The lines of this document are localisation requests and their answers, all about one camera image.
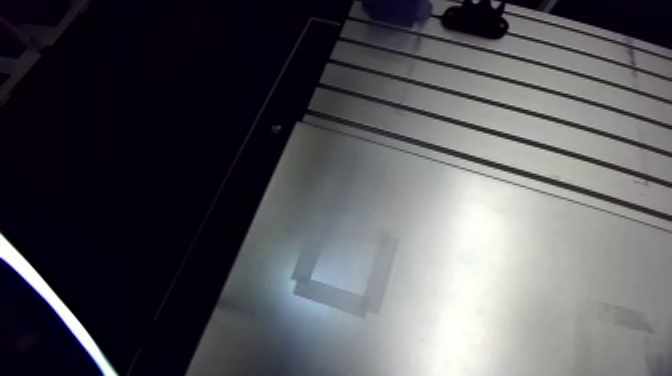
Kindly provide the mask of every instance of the dark background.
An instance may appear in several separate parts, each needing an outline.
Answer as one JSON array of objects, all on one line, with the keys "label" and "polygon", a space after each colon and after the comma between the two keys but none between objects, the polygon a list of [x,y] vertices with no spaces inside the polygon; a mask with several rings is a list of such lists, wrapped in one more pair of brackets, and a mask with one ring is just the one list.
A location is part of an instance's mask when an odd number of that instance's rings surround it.
[{"label": "dark background", "polygon": [[[0,107],[0,230],[121,374],[306,18],[335,3],[95,1]],[[670,7],[553,13],[672,47]]]}]

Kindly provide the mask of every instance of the rectangular tape mark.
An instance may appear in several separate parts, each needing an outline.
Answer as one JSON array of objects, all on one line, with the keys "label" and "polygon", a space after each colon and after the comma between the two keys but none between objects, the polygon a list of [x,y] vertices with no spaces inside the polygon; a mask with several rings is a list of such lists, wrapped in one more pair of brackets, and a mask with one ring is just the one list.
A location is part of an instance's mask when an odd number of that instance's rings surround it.
[{"label": "rectangular tape mark", "polygon": [[373,266],[366,285],[365,296],[368,298],[367,311],[379,313],[383,305],[387,282],[392,272],[392,265],[397,253],[397,238],[384,234],[380,240],[380,247],[373,260]]},{"label": "rectangular tape mark", "polygon": [[359,317],[365,316],[368,305],[364,296],[314,280],[298,281],[294,294]]},{"label": "rectangular tape mark", "polygon": [[299,259],[296,261],[294,271],[292,272],[292,279],[296,281],[309,280],[313,275],[317,259],[320,258],[324,240],[326,237],[324,224],[318,228],[318,231],[311,231],[309,239],[303,244]]}]

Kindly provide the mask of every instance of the metal plate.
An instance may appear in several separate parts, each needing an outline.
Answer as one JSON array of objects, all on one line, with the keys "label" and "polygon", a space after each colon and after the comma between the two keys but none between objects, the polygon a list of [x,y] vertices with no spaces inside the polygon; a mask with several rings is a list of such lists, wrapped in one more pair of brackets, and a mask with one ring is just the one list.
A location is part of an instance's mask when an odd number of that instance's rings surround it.
[{"label": "metal plate", "polygon": [[[378,236],[397,240],[378,313],[296,293],[315,233],[312,278],[353,293]],[[670,236],[298,125],[189,375],[651,375]]]},{"label": "metal plate", "polygon": [[[672,151],[672,132],[668,129],[641,119],[624,117],[622,113],[581,101],[502,81],[497,77],[472,74],[458,67],[439,65],[409,55],[383,51],[374,45],[360,45],[347,41],[341,41],[336,45],[331,58],[338,63],[392,75],[393,78],[412,80],[437,90],[455,93],[454,95],[550,120],[558,123],[558,126],[579,128],[604,137],[612,137],[611,142],[613,139],[618,139],[637,146],[655,148],[658,153],[653,158],[661,158],[662,156],[658,155],[660,153],[665,153],[667,157],[672,155],[666,153]],[[650,143],[641,144],[640,138],[643,134],[652,136],[647,140]],[[586,135],[585,132],[582,132],[582,136],[594,137]]]},{"label": "metal plate", "polygon": [[[572,72],[561,72],[540,66],[533,60],[525,62],[496,54],[484,54],[486,51],[469,46],[447,43],[443,40],[410,34],[401,29],[390,29],[359,21],[346,22],[341,37],[501,76],[534,86],[538,88],[537,90],[542,89],[560,96],[588,100],[661,124],[672,122],[670,120],[672,119],[672,107],[668,103],[644,96],[643,92],[636,92],[634,87],[614,87],[606,81],[600,82]],[[659,90],[668,90],[668,86],[659,87]]]},{"label": "metal plate", "polygon": [[351,16],[189,374],[672,372],[670,85]]}]

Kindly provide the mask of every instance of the blue object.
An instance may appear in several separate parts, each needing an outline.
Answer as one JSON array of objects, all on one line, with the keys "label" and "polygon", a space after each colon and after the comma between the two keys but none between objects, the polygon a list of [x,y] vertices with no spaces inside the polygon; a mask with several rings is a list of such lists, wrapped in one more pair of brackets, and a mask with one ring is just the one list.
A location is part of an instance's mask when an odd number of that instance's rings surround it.
[{"label": "blue object", "polygon": [[362,0],[364,10],[376,21],[411,27],[432,15],[427,0]]}]

